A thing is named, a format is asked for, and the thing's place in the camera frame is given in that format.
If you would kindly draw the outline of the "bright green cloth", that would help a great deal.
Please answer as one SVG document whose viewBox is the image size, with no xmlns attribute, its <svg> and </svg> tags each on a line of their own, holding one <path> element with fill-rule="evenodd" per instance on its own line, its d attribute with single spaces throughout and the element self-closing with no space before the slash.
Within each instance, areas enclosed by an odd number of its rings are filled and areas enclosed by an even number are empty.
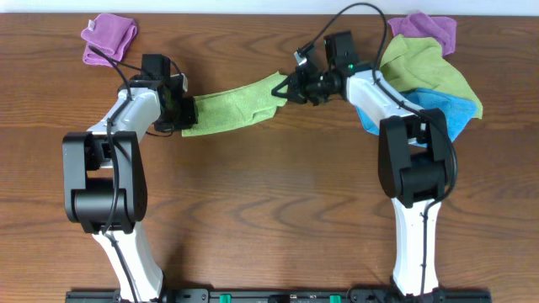
<svg viewBox="0 0 539 303">
<path fill-rule="evenodd" d="M 183 137 L 205 136 L 237 130 L 272 119 L 286 104 L 271 90 L 286 79 L 278 72 L 246 86 L 195 97 L 198 123 L 183 130 Z"/>
</svg>

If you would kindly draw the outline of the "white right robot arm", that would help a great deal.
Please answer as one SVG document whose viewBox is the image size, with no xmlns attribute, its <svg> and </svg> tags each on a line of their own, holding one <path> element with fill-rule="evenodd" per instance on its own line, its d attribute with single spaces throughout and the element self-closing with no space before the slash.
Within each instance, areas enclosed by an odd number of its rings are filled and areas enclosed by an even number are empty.
<svg viewBox="0 0 539 303">
<path fill-rule="evenodd" d="M 327 35 L 328 69 L 312 60 L 314 44 L 298 49 L 296 70 L 272 89 L 297 104 L 322 104 L 339 94 L 378 129 L 378 178 L 396 217 L 392 282 L 403 298 L 433 300 L 435 230 L 441 202 L 454 185 L 456 153 L 439 109 L 423 109 L 393 88 L 376 66 L 360 62 L 350 32 Z"/>
</svg>

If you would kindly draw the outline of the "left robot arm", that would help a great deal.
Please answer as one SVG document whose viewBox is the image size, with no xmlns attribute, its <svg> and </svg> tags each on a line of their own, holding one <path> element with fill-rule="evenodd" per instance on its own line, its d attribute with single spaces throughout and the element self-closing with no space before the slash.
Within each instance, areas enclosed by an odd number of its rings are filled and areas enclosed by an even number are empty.
<svg viewBox="0 0 539 303">
<path fill-rule="evenodd" d="M 167 287 L 147 240 L 144 136 L 167 137 L 198 122 L 188 79 L 175 62 L 145 54 L 117 100 L 97 124 L 62 141 L 65 211 L 69 221 L 104 249 L 120 282 L 117 290 L 72 290 L 68 302 L 182 302 L 188 294 Z"/>
</svg>

